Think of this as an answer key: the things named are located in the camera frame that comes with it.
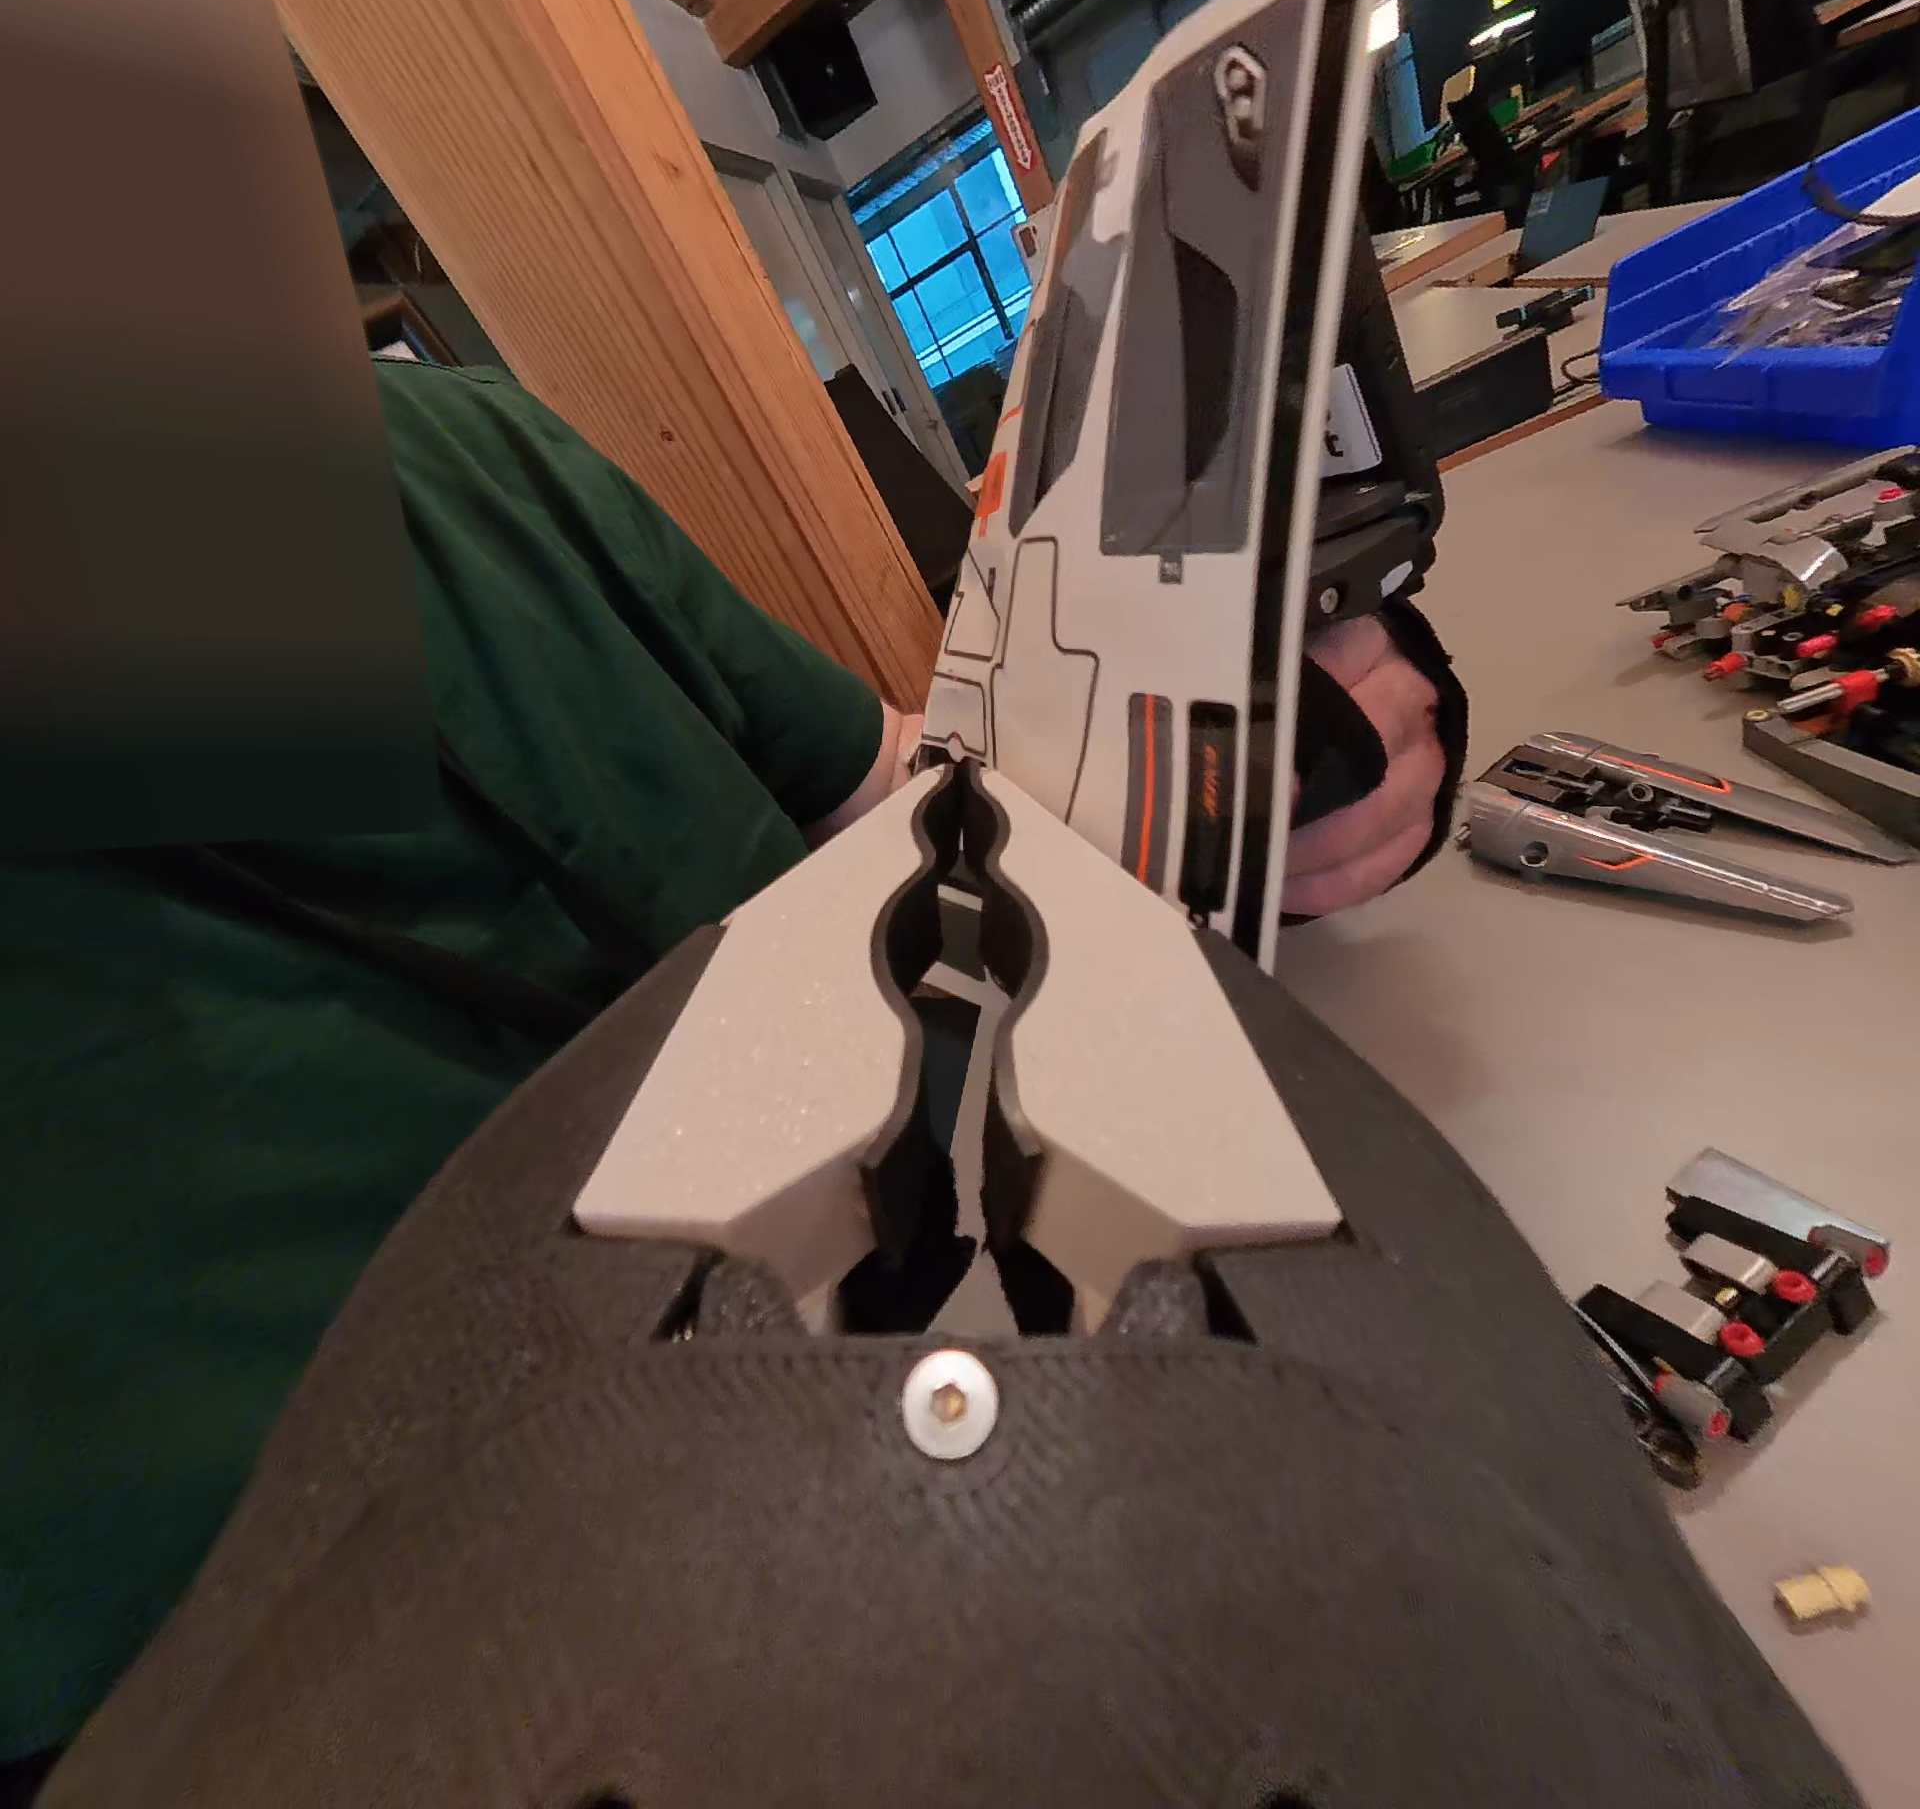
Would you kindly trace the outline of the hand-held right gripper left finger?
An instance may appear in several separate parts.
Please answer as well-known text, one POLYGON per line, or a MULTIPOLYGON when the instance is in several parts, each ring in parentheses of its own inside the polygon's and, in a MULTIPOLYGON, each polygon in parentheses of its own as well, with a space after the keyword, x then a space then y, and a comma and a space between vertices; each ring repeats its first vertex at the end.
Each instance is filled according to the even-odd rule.
POLYGON ((731 913, 571 1218, 760 1263, 845 1326, 924 1326, 964 1275, 913 992, 964 775, 926 770, 731 913))

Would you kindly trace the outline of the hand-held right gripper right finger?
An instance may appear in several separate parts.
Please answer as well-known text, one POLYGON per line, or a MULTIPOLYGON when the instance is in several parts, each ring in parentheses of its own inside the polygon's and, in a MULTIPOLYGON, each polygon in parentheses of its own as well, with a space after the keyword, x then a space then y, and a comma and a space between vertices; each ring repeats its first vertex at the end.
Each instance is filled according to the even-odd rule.
POLYGON ((1024 1336, 1094 1333, 1149 1263, 1341 1232, 1203 931, 995 770, 976 770, 976 882, 1005 996, 981 1214, 1024 1336))

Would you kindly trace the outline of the lego sticker sheet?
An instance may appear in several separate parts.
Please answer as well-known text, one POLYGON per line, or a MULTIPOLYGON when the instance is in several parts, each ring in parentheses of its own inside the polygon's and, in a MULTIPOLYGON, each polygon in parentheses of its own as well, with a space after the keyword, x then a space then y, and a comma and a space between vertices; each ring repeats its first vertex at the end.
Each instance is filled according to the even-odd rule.
POLYGON ((1380 0, 1208 0, 1052 203, 924 718, 1275 966, 1380 0))

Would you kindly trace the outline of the person's left forearm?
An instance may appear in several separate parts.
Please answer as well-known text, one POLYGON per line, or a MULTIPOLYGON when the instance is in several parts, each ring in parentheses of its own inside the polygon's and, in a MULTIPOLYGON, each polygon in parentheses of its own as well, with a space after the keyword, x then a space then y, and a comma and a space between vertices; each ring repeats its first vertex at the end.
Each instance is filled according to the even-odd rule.
POLYGON ((851 796, 831 814, 831 833, 845 833, 866 820, 917 773, 916 760, 924 738, 924 716, 881 706, 881 737, 873 763, 851 796))

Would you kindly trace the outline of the silver lego body panel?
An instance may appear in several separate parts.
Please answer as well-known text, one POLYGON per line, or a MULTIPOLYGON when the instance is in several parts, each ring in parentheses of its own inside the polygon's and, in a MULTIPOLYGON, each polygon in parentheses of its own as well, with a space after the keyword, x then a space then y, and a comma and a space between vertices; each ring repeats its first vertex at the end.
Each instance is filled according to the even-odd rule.
POLYGON ((1916 863, 1916 848, 1876 823, 1763 792, 1646 749, 1545 731, 1503 751, 1483 780, 1571 815, 1606 811, 1641 831, 1709 833, 1723 821, 1816 845, 1884 868, 1916 863))
POLYGON ((1648 894, 1795 927, 1834 924, 1855 908, 1841 892, 1769 878, 1707 851, 1661 845, 1653 833, 1573 815, 1490 781, 1474 781, 1466 802, 1464 848, 1532 883, 1648 894))

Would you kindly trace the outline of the black lego assembly red pins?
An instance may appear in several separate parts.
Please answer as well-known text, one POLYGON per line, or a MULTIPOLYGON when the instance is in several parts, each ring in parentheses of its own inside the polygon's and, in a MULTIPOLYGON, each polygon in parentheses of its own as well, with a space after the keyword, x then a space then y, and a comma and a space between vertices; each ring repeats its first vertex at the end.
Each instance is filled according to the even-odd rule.
POLYGON ((1767 1433, 1775 1393, 1805 1358, 1876 1317, 1893 1241, 1719 1149, 1667 1179, 1666 1235, 1677 1277, 1591 1287, 1571 1317, 1653 1474, 1695 1491, 1714 1450, 1767 1433))

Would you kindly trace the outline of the person's left hand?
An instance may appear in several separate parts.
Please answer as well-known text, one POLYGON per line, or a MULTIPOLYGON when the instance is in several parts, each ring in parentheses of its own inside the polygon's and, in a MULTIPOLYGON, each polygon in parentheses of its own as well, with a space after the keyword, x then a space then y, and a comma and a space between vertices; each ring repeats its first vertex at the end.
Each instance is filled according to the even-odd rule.
POLYGON ((1283 912, 1317 919, 1377 899, 1421 859, 1447 752, 1437 726, 1439 692, 1383 622, 1339 623, 1309 655, 1352 699, 1385 749, 1380 788, 1291 836, 1283 912))

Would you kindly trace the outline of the black box device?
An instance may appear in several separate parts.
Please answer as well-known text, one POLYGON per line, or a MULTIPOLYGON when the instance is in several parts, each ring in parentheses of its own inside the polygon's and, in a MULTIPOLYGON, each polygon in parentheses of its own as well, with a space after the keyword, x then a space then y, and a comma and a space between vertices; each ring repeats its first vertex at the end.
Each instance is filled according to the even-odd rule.
POLYGON ((1548 335, 1513 334, 1413 383, 1426 442, 1439 467, 1536 424, 1558 401, 1548 335))

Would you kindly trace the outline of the dark laptop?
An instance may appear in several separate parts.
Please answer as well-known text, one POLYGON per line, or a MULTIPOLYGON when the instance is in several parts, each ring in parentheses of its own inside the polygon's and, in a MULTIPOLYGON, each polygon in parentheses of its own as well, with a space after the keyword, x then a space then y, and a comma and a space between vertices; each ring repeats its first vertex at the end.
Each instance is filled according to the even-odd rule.
POLYGON ((1513 280, 1536 275, 1593 241, 1609 186, 1612 177, 1603 174, 1585 181, 1548 181, 1534 189, 1511 258, 1513 280))

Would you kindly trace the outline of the blue plastic bin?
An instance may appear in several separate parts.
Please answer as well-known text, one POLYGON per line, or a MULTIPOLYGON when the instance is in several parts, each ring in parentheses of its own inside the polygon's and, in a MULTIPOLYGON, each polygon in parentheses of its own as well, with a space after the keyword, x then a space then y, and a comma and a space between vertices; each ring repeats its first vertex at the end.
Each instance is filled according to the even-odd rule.
POLYGON ((1819 237, 1857 222, 1917 220, 1916 177, 1912 110, 1620 261, 1601 332, 1603 392, 1667 429, 1916 444, 1917 267, 1882 349, 1735 354, 1702 343, 1716 308, 1819 237))

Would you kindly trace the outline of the pile of toy model parts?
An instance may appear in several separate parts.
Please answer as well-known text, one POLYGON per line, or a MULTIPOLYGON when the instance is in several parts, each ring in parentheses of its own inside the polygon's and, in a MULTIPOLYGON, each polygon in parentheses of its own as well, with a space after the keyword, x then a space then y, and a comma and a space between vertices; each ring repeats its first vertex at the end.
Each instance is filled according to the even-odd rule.
POLYGON ((1748 695, 1743 749, 1917 845, 1917 449, 1871 453, 1696 528, 1704 560, 1620 599, 1651 647, 1748 695))

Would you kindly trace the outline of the clear plastic bags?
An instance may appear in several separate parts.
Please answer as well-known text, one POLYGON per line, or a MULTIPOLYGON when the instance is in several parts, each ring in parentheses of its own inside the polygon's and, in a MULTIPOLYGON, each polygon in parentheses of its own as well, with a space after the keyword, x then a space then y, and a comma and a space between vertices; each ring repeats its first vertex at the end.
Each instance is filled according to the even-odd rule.
POLYGON ((1917 222, 1857 222, 1788 257, 1707 321, 1707 349, 1882 349, 1917 267, 1917 222))

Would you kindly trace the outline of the person in green shirt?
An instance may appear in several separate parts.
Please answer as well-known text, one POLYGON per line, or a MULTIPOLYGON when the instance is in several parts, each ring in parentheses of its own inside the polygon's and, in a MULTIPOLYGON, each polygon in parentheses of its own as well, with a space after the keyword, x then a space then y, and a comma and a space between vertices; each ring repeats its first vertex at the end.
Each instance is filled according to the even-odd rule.
POLYGON ((445 1160, 831 836, 888 705, 508 376, 376 357, 422 829, 4 862, 4 1806, 193 1583, 445 1160))

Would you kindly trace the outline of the wooden pillar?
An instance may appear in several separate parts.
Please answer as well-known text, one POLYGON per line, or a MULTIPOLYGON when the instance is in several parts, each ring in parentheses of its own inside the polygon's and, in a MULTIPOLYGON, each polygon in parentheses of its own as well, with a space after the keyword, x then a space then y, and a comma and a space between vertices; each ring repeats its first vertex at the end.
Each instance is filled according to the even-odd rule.
POLYGON ((919 712, 942 622, 626 0, 275 0, 518 379, 919 712))

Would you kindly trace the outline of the black wall screen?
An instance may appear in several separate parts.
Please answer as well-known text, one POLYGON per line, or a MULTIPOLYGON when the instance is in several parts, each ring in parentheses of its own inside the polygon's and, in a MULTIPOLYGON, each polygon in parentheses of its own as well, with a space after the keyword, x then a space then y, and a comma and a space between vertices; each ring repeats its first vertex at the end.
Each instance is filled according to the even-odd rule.
POLYGON ((878 106, 842 6, 817 6, 793 22, 764 59, 793 123, 814 142, 829 142, 878 106))

